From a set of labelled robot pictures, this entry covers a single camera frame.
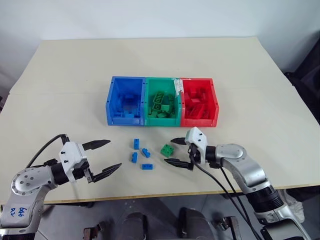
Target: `label on bin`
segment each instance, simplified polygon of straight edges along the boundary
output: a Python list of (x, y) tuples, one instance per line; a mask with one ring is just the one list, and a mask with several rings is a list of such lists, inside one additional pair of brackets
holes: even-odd
[(173, 78), (173, 83), (175, 88), (175, 97), (178, 97), (179, 92), (184, 92), (184, 84), (180, 78)]

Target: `black chair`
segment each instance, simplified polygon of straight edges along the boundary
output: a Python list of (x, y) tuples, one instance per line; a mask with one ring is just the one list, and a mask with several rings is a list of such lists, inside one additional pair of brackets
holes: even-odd
[(284, 75), (320, 124), (320, 39), (296, 71)]

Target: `black cable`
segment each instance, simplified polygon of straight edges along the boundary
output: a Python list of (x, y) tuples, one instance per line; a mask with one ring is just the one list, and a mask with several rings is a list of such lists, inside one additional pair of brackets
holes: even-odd
[(204, 170), (201, 166), (199, 166), (198, 163), (196, 163), (195, 159), (191, 156), (190, 157), (192, 163), (198, 168), (200, 169), (202, 172), (204, 172), (205, 174), (207, 174), (210, 178), (212, 178), (219, 186), (220, 188), (222, 188), (222, 190), (225, 192), (225, 194), (228, 196), (228, 198), (231, 200), (231, 202), (233, 203), (234, 207), (237, 209), (237, 211), (240, 213), (240, 215), (243, 217), (243, 219), (245, 220), (245, 222), (248, 224), (248, 226), (251, 228), (251, 231), (253, 233), (253, 235), (255, 236), (255, 238), (257, 240), (262, 240), (261, 237), (258, 235), (258, 233), (256, 232), (256, 230), (254, 229), (254, 227), (252, 226), (252, 224), (247, 220), (246, 216), (244, 215), (244, 213), (240, 210), (239, 206), (236, 204), (236, 202), (233, 200), (233, 198), (231, 197), (230, 193), (225, 189), (225, 187), (218, 181), (218, 179), (216, 179), (211, 173), (209, 173), (208, 171)]
[(57, 136), (55, 136), (54, 138), (52, 138), (50, 141), (48, 141), (45, 145), (43, 145), (43, 147), (34, 155), (34, 157), (31, 159), (31, 161), (28, 163), (28, 165), (26, 166), (26, 168), (30, 168), (31, 165), (34, 163), (34, 161), (37, 159), (37, 157), (50, 145), (52, 144), (55, 140), (57, 140), (58, 138), (62, 139), (62, 143), (65, 144), (65, 141), (69, 141), (67, 135), (65, 134), (59, 134)]
[[(234, 186), (231, 184), (231, 182), (230, 182), (230, 180), (229, 180), (229, 178), (228, 178), (225, 170), (224, 170), (222, 167), (220, 167), (220, 170), (221, 170), (221, 172), (223, 173), (223, 175), (224, 175), (226, 181), (228, 182), (229, 186), (231, 187), (232, 191), (233, 191), (235, 194), (237, 194), (237, 192), (236, 192)], [(252, 223), (251, 223), (251, 221), (250, 221), (250, 217), (249, 217), (249, 215), (248, 215), (248, 212), (247, 212), (247, 210), (246, 210), (243, 202), (241, 201), (240, 197), (239, 197), (238, 195), (235, 195), (235, 197), (236, 197), (236, 199), (238, 200), (238, 202), (240, 203), (240, 206), (241, 206), (241, 208), (242, 208), (242, 210), (243, 210), (243, 212), (244, 212), (244, 214), (245, 214), (245, 217), (246, 217), (246, 219), (247, 219), (247, 223), (248, 223), (249, 227), (251, 228), (253, 234), (254, 234), (254, 235), (257, 235), (257, 236), (260, 238), (260, 236), (258, 235), (258, 233), (256, 232), (256, 230), (255, 230), (254, 227), (252, 226)]]

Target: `plastic bin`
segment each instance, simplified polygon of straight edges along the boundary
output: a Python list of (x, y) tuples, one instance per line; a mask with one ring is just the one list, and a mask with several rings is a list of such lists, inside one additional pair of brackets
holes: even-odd
[(176, 97), (174, 78), (145, 79), (144, 124), (146, 126), (179, 127), (181, 96)]
[(112, 77), (105, 105), (108, 125), (144, 126), (145, 89), (145, 77)]
[(219, 104), (212, 78), (181, 78), (181, 127), (215, 127)]

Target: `lego brick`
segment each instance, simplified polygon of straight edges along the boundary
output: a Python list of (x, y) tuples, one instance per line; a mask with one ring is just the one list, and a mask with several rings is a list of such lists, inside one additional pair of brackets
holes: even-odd
[(124, 99), (126, 99), (126, 100), (133, 100), (134, 98), (135, 98), (135, 96), (133, 94), (124, 95)]
[(133, 149), (135, 149), (135, 150), (139, 149), (139, 138), (135, 138), (133, 140)]
[(191, 88), (189, 93), (190, 93), (190, 96), (192, 99), (197, 97), (197, 89), (196, 88)]
[(174, 101), (175, 97), (172, 94), (168, 94), (168, 100), (170, 101)]
[(171, 112), (172, 106), (171, 105), (161, 105), (161, 111), (163, 112)]
[(199, 103), (201, 103), (201, 101), (200, 101), (199, 98), (191, 98), (191, 102), (192, 102), (193, 104), (199, 104)]
[(137, 160), (138, 160), (138, 153), (137, 153), (137, 152), (133, 152), (133, 153), (132, 153), (131, 162), (133, 162), (134, 164), (136, 164), (136, 163), (137, 163)]
[(201, 101), (206, 102), (207, 101), (207, 95), (205, 92), (201, 93)]
[(150, 158), (150, 152), (148, 152), (148, 149), (146, 149), (146, 148), (142, 148), (142, 153), (144, 154), (144, 156), (146, 157), (146, 158)]
[(208, 119), (209, 118), (209, 111), (208, 108), (205, 108), (202, 114), (202, 119)]
[(152, 111), (160, 112), (161, 111), (161, 104), (155, 102), (153, 104)]
[(152, 113), (150, 114), (152, 116), (152, 118), (156, 118), (159, 112), (157, 111), (152, 111)]
[(205, 110), (204, 104), (197, 104), (196, 106), (193, 107), (193, 109), (190, 113), (190, 118), (191, 119), (200, 119), (204, 113), (204, 110)]
[(161, 104), (164, 99), (165, 93), (163, 91), (158, 91), (154, 96), (153, 102), (155, 104)]
[(167, 117), (167, 114), (165, 112), (160, 112), (157, 114), (157, 117), (160, 118), (160, 119), (164, 119)]
[(191, 103), (191, 98), (187, 92), (184, 93), (184, 102), (186, 105), (189, 105)]
[(168, 158), (174, 153), (174, 151), (175, 149), (172, 146), (165, 144), (160, 153)]
[(150, 163), (146, 163), (146, 164), (142, 164), (142, 170), (153, 170), (154, 169), (154, 165), (150, 164)]
[(116, 112), (114, 113), (114, 117), (120, 118), (120, 117), (122, 117), (122, 113), (121, 113), (120, 111), (116, 111)]
[(190, 118), (190, 113), (191, 113), (191, 111), (192, 111), (192, 109), (193, 109), (193, 107), (188, 107), (188, 108), (185, 108), (185, 118), (186, 119), (189, 119)]

